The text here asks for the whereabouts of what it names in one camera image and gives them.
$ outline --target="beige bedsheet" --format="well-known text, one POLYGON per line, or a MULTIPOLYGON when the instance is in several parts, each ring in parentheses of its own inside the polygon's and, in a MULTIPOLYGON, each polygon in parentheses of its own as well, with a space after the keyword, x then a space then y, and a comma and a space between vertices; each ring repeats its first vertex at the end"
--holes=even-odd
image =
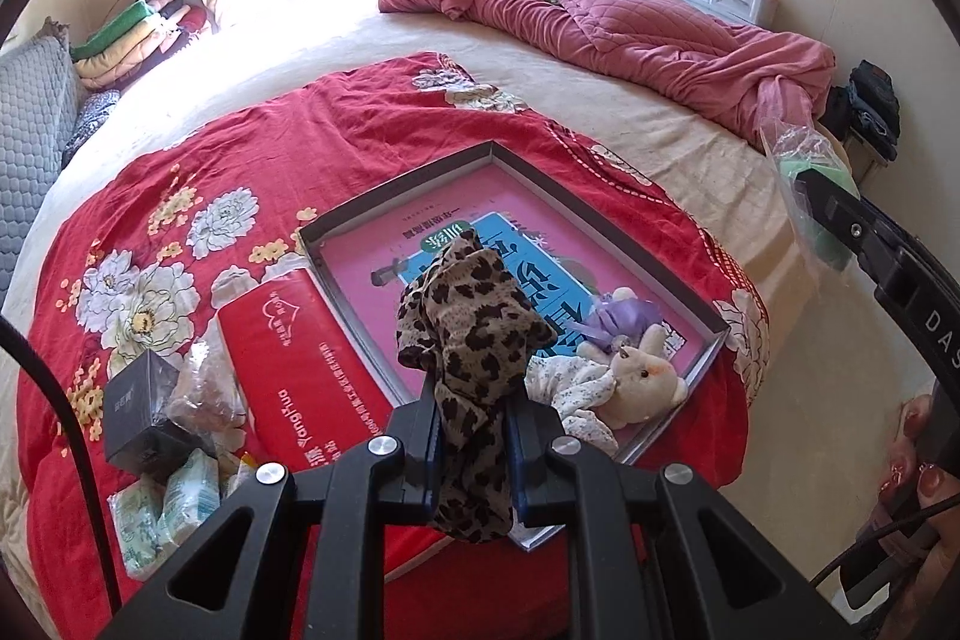
MULTIPOLYGON (((211 119, 330 71, 418 50, 445 52, 481 82, 589 134, 656 180, 743 266, 770 311, 776 354, 812 293, 772 172, 743 140, 654 92, 560 63, 505 34, 439 15, 379 15, 376 0, 310 0, 195 44, 124 95, 56 181, 27 237, 4 314, 30 327, 40 266, 59 225, 137 156, 211 119)), ((27 555, 16 461, 16 367, 0 356, 0 552, 47 627, 27 555)), ((83 576, 99 576, 83 573, 83 576)))

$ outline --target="leopard print cloth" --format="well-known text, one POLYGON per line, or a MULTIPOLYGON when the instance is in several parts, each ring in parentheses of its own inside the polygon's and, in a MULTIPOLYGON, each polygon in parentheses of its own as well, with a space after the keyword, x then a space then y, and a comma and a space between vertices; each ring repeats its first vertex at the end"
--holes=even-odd
POLYGON ((523 389, 534 352, 556 339, 474 229, 450 242, 403 292, 398 358, 437 378, 446 450, 433 525, 444 534, 486 542, 510 533, 503 403, 523 389))

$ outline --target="blue book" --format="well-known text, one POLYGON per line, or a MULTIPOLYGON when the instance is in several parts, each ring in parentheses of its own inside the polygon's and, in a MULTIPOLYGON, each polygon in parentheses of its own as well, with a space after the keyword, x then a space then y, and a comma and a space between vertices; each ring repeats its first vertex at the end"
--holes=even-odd
MULTIPOLYGON (((590 292, 560 263, 524 237, 500 213, 490 213, 472 223, 484 247, 493 247, 503 258, 510 273, 517 278, 523 292, 536 311, 557 331, 560 338, 552 348, 539 351, 541 356, 574 356, 583 335, 568 329, 570 321, 583 320, 593 306, 590 292)), ((410 257, 400 280, 409 285, 434 259, 436 253, 424 250, 410 257)))

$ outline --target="clear plastic bag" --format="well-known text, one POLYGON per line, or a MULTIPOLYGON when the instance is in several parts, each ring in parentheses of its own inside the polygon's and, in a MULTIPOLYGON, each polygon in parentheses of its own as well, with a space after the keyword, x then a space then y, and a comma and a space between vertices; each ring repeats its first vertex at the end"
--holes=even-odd
POLYGON ((150 578, 166 560, 157 530, 162 497, 163 488, 146 476, 107 497, 123 567, 135 581, 150 578))
POLYGON ((163 550, 184 544, 186 538, 220 506, 218 477, 217 459, 200 448, 170 476, 157 532, 163 550))
POLYGON ((187 351, 167 416, 194 434, 243 426, 246 408, 216 321, 187 351))
POLYGON ((853 254, 814 220, 806 196, 797 185, 797 176, 810 169, 818 170, 848 193, 859 196, 846 162, 830 140, 812 125, 764 121, 760 137, 767 160, 776 172, 787 215, 810 273, 820 279, 825 272, 843 272, 853 254))

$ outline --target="gray pillow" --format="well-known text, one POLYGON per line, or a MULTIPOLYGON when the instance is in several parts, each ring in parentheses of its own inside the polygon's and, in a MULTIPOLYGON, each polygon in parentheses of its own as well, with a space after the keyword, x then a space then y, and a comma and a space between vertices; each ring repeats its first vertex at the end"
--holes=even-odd
POLYGON ((0 306, 82 97, 65 36, 51 26, 0 57, 0 306))

